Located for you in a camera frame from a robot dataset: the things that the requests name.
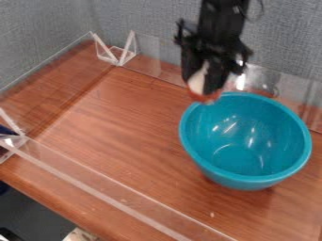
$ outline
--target teal bowl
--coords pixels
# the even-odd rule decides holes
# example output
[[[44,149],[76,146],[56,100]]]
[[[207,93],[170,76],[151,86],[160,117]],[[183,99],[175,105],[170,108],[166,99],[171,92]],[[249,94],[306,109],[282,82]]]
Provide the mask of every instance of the teal bowl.
[[[239,190],[265,189],[305,167],[311,135],[293,111],[251,93],[224,93],[183,113],[180,140],[204,175]]]

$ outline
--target bowl rim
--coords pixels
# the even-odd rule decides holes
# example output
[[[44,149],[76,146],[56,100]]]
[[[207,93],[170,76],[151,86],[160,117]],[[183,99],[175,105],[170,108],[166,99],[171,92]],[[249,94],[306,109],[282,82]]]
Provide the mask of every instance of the bowl rim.
[[[186,133],[184,133],[184,127],[186,127],[186,124],[187,124],[187,119],[188,119],[192,111],[202,105],[200,103],[194,103],[186,109],[186,111],[183,113],[182,120],[180,120],[180,124],[179,124],[180,141],[182,141],[182,145],[183,145],[187,153],[190,154],[190,156],[192,157],[192,160],[195,161],[198,166],[200,166],[202,169],[206,169],[207,171],[215,173],[218,176],[228,178],[234,181],[262,183],[262,182],[273,182],[273,181],[286,179],[295,172],[298,172],[301,168],[305,167],[305,165],[309,162],[310,157],[311,157],[311,134],[310,134],[310,130],[307,128],[307,125],[301,120],[298,115],[283,104],[278,103],[277,101],[271,100],[270,98],[267,98],[265,96],[261,96],[261,95],[257,95],[257,94],[253,94],[253,93],[247,93],[247,92],[226,92],[226,93],[223,93],[220,98],[224,98],[224,97],[243,97],[243,98],[257,99],[257,100],[261,100],[261,101],[277,106],[282,111],[285,111],[287,113],[287,115],[293,118],[293,120],[295,121],[295,123],[299,126],[301,131],[302,131],[302,135],[303,135],[303,138],[305,138],[303,139],[305,149],[302,151],[302,155],[298,158],[297,162],[287,169],[285,169],[283,171],[281,171],[278,173],[274,173],[274,174],[270,174],[270,175],[263,175],[263,176],[242,175],[242,174],[234,173],[231,171],[227,171],[224,169],[219,169],[215,166],[212,166],[199,156],[199,154],[195,152],[194,148],[190,145],[190,142],[187,140],[187,136],[186,136]]]

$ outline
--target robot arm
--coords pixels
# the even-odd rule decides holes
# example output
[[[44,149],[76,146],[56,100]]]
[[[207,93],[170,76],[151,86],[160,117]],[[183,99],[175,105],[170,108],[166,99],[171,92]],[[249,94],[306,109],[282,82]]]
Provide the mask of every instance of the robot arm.
[[[196,101],[215,100],[230,73],[243,73],[253,54],[239,38],[247,5],[249,0],[203,0],[198,24],[179,20],[183,81]]]

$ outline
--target wooden table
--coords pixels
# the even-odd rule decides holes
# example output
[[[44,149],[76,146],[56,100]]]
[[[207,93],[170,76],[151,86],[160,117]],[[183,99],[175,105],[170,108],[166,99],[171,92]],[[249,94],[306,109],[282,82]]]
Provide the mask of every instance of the wooden table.
[[[28,136],[238,240],[322,240],[322,136],[311,133],[311,161],[282,184],[257,192],[220,187],[179,142],[184,89],[114,68],[94,51],[82,44],[3,97]],[[103,240],[172,240],[17,156],[0,177]]]

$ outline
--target wooden tabletop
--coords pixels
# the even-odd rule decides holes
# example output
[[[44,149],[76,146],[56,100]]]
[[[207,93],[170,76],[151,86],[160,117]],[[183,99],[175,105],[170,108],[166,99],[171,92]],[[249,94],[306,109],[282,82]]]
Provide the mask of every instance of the wooden tabletop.
[[[183,88],[100,62],[84,43],[0,105],[29,137],[237,240],[321,241],[322,136],[311,133],[311,160],[282,184],[230,190],[183,151],[178,124],[190,103]],[[79,174],[61,160],[53,165]],[[172,240],[17,156],[0,177],[103,240]],[[95,176],[82,178],[103,190]]]

